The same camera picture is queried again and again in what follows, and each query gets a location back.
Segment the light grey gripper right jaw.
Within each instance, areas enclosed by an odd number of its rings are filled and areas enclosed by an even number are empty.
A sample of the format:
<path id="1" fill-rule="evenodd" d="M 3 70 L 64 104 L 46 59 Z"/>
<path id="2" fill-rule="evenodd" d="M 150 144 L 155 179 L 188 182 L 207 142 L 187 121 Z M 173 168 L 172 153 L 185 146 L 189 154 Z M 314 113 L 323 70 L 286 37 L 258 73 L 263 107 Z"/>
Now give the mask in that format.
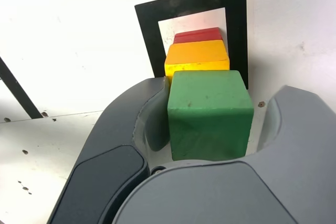
<path id="1" fill-rule="evenodd" d="M 282 87 L 260 146 L 225 162 L 185 161 L 142 182 L 114 223 L 335 223 L 335 113 Z"/>

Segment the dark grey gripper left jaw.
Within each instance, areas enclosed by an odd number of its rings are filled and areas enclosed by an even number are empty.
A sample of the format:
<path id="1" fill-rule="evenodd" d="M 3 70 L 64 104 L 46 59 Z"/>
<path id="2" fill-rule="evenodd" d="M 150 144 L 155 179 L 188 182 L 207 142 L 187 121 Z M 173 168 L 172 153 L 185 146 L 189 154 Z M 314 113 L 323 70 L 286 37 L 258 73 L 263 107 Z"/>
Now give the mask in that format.
<path id="1" fill-rule="evenodd" d="M 91 130 L 49 223 L 112 223 L 151 172 L 146 159 L 169 142 L 169 82 L 149 78 L 111 102 Z"/>

